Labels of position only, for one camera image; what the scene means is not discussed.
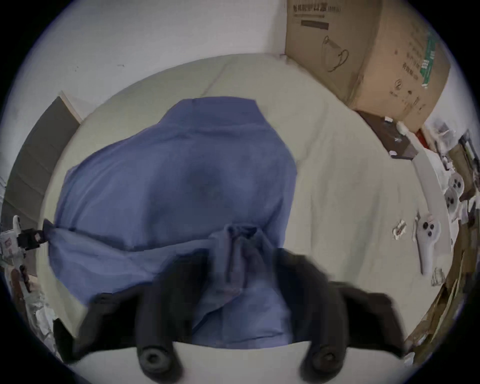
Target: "bed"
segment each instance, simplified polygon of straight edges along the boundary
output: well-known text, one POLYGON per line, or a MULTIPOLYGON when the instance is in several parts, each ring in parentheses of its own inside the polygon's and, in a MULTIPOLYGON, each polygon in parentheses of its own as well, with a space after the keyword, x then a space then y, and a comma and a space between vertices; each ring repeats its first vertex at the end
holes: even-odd
MULTIPOLYGON (((123 89, 82 123, 53 172, 40 221, 53 221, 67 170, 104 146, 157 123, 184 98, 255 99, 292 152, 297 184, 284 247, 309 256, 332 279, 390 295, 406 336, 439 286, 420 273, 412 229, 427 202, 409 160, 391 159, 354 111, 285 56, 230 55, 194 61, 123 89), (407 232, 392 229, 401 220, 407 232)), ((448 272, 451 255, 435 266, 448 272)), ((50 306, 76 334, 85 307, 54 277, 48 247, 37 251, 37 274, 50 306)))

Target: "white controller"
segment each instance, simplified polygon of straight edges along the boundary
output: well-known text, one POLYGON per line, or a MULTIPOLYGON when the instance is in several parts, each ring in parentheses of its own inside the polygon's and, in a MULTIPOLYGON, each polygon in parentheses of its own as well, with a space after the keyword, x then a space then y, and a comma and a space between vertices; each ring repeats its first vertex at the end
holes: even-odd
POLYGON ((460 198, 460 196, 463 194, 463 191, 465 190, 463 178, 458 172, 452 173, 452 175, 448 179, 448 186, 454 189, 458 198, 460 198))
POLYGON ((432 276, 433 271, 433 246, 440 238, 442 229, 440 221, 428 214, 422 216, 417 226, 417 243, 420 251, 421 273, 432 276))
POLYGON ((452 220, 455 217, 460 200, 458 199, 458 195, 452 187, 446 190, 444 196, 445 203, 447 204, 448 216, 450 217, 450 220, 452 220))

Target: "mattress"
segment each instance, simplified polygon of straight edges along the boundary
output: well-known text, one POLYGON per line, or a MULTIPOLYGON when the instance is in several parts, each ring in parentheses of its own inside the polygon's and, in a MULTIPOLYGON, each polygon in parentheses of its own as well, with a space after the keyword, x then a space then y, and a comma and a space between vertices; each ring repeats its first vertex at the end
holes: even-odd
MULTIPOLYGON (((125 88, 89 115, 65 148, 43 201, 40 221, 53 221, 65 174, 93 152, 158 122, 185 98, 256 100, 290 149, 297 183, 284 247, 310 257, 331 279, 392 297, 411 333, 440 287, 420 273, 412 241, 417 213, 427 212, 409 160, 391 159, 354 111, 285 56, 230 55, 184 64, 125 88), (401 220, 407 232, 392 229, 401 220)), ((435 260, 446 274, 451 255, 435 260)), ((86 308, 55 278, 48 247, 37 250, 42 289, 76 334, 86 308)))

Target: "green label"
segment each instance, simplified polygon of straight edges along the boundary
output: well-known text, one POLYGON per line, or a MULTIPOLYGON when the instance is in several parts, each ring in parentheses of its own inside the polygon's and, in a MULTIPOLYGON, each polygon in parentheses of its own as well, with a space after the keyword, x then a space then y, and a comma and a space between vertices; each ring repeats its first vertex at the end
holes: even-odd
POLYGON ((420 74, 423 76, 422 87, 427 87, 432 73, 433 59, 435 58, 435 46, 437 42, 432 33, 428 33, 427 49, 425 50, 425 59, 421 65, 420 74))

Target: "white wall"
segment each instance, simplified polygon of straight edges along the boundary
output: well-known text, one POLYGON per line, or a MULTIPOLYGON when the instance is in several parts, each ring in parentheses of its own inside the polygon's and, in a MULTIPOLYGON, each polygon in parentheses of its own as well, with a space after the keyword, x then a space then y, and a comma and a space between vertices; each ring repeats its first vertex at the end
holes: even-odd
POLYGON ((286 0, 77 0, 31 50, 7 101, 0 203, 1 180, 60 91, 98 106, 138 80, 189 61, 282 53, 286 12, 286 0))

